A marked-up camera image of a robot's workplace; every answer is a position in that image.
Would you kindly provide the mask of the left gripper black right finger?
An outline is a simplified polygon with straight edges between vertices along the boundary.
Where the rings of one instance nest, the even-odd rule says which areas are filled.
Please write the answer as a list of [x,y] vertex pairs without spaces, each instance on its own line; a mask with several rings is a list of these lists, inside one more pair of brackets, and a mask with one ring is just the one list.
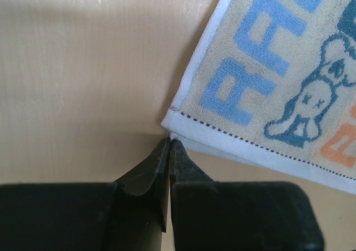
[[170,147],[171,219],[176,250],[323,250],[306,193],[286,181],[218,182]]

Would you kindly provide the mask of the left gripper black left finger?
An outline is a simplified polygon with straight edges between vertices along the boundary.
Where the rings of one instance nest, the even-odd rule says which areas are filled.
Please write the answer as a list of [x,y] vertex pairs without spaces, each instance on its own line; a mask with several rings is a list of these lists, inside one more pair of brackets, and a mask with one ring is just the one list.
[[2,250],[160,250],[170,139],[109,183],[1,185]]

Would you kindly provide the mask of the orange and green printed towel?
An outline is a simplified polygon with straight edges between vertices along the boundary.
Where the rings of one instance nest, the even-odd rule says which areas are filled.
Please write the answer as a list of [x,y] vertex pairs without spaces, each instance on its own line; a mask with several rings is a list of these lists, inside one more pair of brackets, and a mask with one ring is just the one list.
[[219,0],[162,126],[354,194],[355,0]]

